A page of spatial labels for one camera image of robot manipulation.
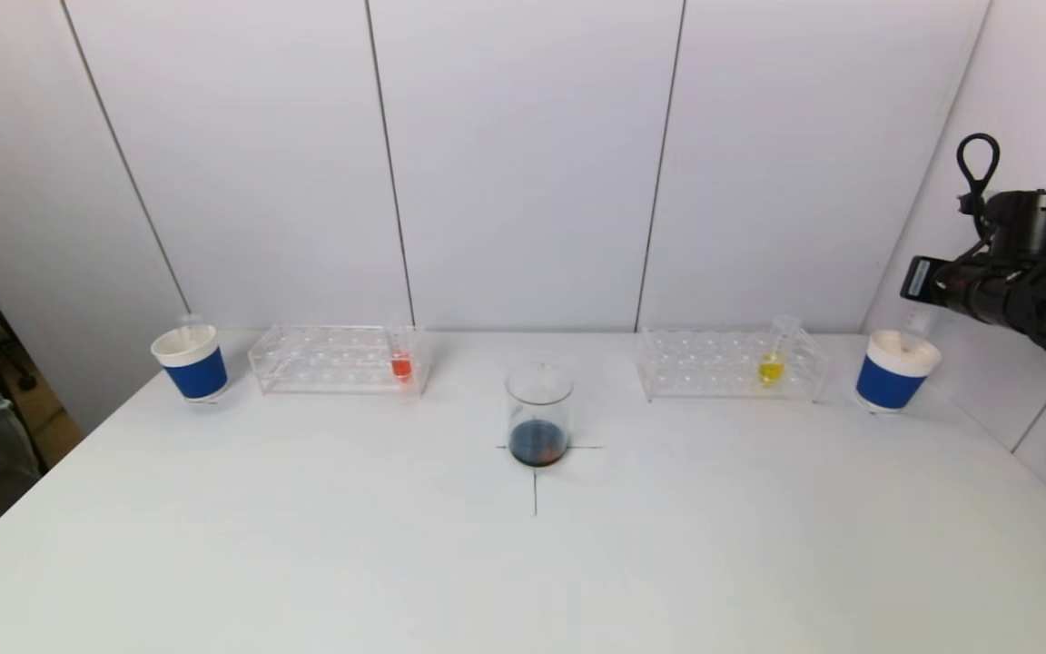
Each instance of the yellow liquid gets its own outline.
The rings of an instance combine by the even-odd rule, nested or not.
[[[756,368],[756,376],[760,380],[760,385],[771,389],[781,380],[781,374],[786,371],[786,362],[781,361],[781,356],[776,353],[764,355],[760,358],[760,365]]]

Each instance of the black cable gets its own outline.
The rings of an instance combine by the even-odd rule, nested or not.
[[[971,167],[967,165],[967,145],[970,145],[972,141],[984,141],[992,149],[992,162],[987,165],[987,173],[981,179],[975,179],[975,175],[971,173]],[[987,228],[985,228],[983,223],[983,208],[985,206],[983,203],[983,194],[987,190],[987,183],[992,182],[992,175],[995,175],[995,170],[1000,167],[1000,142],[991,134],[983,134],[981,132],[972,134],[963,138],[962,141],[959,141],[959,149],[955,150],[955,161],[959,162],[959,172],[962,173],[963,179],[967,179],[967,185],[971,189],[970,194],[960,198],[960,202],[962,202],[960,210],[963,210],[963,212],[970,210],[972,220],[975,222],[975,232],[980,238],[983,238],[987,234]]]
[[[992,162],[987,165],[987,173],[983,175],[982,179],[975,179],[975,175],[972,175],[971,167],[967,165],[967,145],[971,144],[972,141],[984,141],[992,149]],[[967,250],[967,252],[961,253],[955,261],[951,264],[943,265],[937,273],[934,273],[934,285],[939,289],[947,289],[946,285],[940,281],[941,278],[946,277],[946,273],[950,272],[957,265],[967,264],[967,262],[975,256],[975,253],[980,249],[983,249],[985,245],[991,244],[992,236],[995,235],[996,228],[999,224],[984,224],[983,223],[983,191],[987,190],[987,183],[992,181],[992,175],[995,175],[996,167],[1000,166],[1000,142],[995,139],[991,134],[972,134],[962,141],[959,141],[959,149],[955,150],[955,161],[959,162],[959,172],[962,173],[963,179],[967,179],[967,185],[970,187],[970,191],[962,198],[960,198],[960,210],[968,212],[970,210],[972,219],[975,221],[975,231],[979,232],[979,242],[975,244],[973,248]]]

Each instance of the red liquid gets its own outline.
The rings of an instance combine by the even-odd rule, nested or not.
[[[410,365],[410,359],[406,359],[406,357],[395,356],[394,359],[389,361],[389,365],[394,369],[394,377],[397,377],[399,380],[409,380],[410,376],[414,374],[414,368]]]

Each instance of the glass beaker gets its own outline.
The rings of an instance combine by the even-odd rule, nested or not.
[[[568,398],[572,378],[549,363],[527,363],[506,376],[507,450],[521,464],[551,465],[568,451]]]

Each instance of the panel seam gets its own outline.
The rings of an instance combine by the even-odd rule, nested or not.
[[[79,42],[79,33],[75,31],[75,23],[71,20],[71,12],[67,9],[67,1],[59,0],[59,7],[63,9],[63,18],[67,21],[67,28],[71,30],[71,39],[75,43],[75,51],[79,54],[79,63],[83,63],[84,72],[87,73],[87,82],[91,84],[92,93],[95,95],[95,103],[99,105],[99,112],[104,114],[104,122],[107,125],[107,131],[112,136],[112,143],[115,144],[116,153],[120,154],[120,162],[123,164],[123,171],[128,174],[128,181],[132,183],[132,190],[136,194],[136,202],[140,203],[140,211],[144,215],[144,221],[147,223],[147,227],[153,232],[153,240],[156,241],[156,248],[161,253],[163,260],[163,265],[167,267],[167,273],[172,278],[172,285],[176,287],[176,293],[180,295],[180,301],[183,302],[183,310],[186,313],[191,313],[191,306],[188,306],[188,298],[183,294],[183,289],[180,286],[180,280],[176,276],[176,270],[172,268],[172,261],[167,257],[167,252],[163,249],[163,241],[159,236],[159,231],[156,230],[156,224],[153,223],[153,217],[151,217],[147,211],[147,203],[144,203],[144,195],[140,191],[140,185],[136,183],[136,177],[132,174],[132,165],[128,164],[128,155],[123,154],[123,146],[120,145],[120,138],[115,135],[115,128],[112,125],[112,116],[108,115],[107,107],[104,107],[104,96],[99,95],[99,87],[95,84],[95,75],[91,72],[91,66],[87,64],[87,55],[84,53],[83,43]]]
[[[906,211],[904,221],[902,221],[902,228],[899,230],[899,236],[893,241],[893,248],[890,250],[890,260],[887,261],[887,265],[883,270],[883,274],[879,276],[879,286],[874,289],[874,294],[870,297],[870,303],[866,309],[866,313],[863,315],[863,322],[859,324],[859,334],[864,334],[867,332],[867,324],[870,322],[870,317],[874,315],[876,307],[879,306],[879,301],[883,298],[883,293],[885,289],[885,283],[888,278],[897,278],[899,270],[895,268],[897,263],[895,260],[899,254],[899,250],[902,248],[905,242],[909,242],[910,230],[912,230],[912,220],[916,216],[918,205],[926,202],[926,184],[927,178],[930,178],[931,171],[934,170],[935,162],[941,164],[943,160],[940,160],[940,155],[942,153],[942,146],[947,144],[947,128],[951,126],[951,119],[954,117],[955,108],[959,106],[959,99],[962,95],[962,88],[967,84],[967,76],[971,73],[972,63],[975,62],[975,53],[979,50],[979,42],[983,39],[983,26],[987,24],[987,13],[990,8],[984,9],[980,14],[979,29],[975,32],[975,39],[971,44],[971,50],[967,55],[967,63],[962,66],[961,74],[958,74],[958,84],[954,87],[954,96],[951,98],[951,106],[947,109],[947,116],[942,119],[942,128],[939,129],[939,136],[937,140],[934,141],[934,148],[931,149],[930,157],[926,158],[926,168],[923,170],[923,177],[918,179],[918,188],[914,190],[914,198],[910,203],[909,210]]]
[[[406,299],[410,305],[410,324],[417,326],[414,316],[414,293],[410,290],[410,262],[406,258],[406,238],[403,235],[403,210],[397,203],[397,182],[394,181],[394,156],[389,145],[389,125],[386,123],[386,99],[382,95],[382,72],[378,70],[378,41],[374,39],[374,21],[366,0],[366,26],[369,28],[369,54],[374,62],[374,86],[378,87],[378,109],[382,113],[382,138],[386,141],[386,165],[389,167],[389,188],[394,195],[394,220],[397,223],[397,245],[403,252],[403,274],[406,276]]]
[[[664,171],[664,146],[668,141],[668,119],[672,117],[672,96],[677,88],[677,66],[680,64],[680,42],[685,35],[685,9],[688,8],[688,0],[681,0],[680,4],[680,25],[677,26],[677,50],[672,60],[672,80],[668,83],[668,105],[664,108],[664,132],[660,135],[660,160],[657,161],[657,181],[652,189],[652,212],[649,216],[649,236],[643,244],[643,271],[640,272],[640,293],[636,298],[636,322],[632,324],[632,332],[640,331],[640,310],[643,309],[643,285],[649,277],[649,256],[652,253],[652,226],[657,219],[657,198],[660,197],[660,174]]]

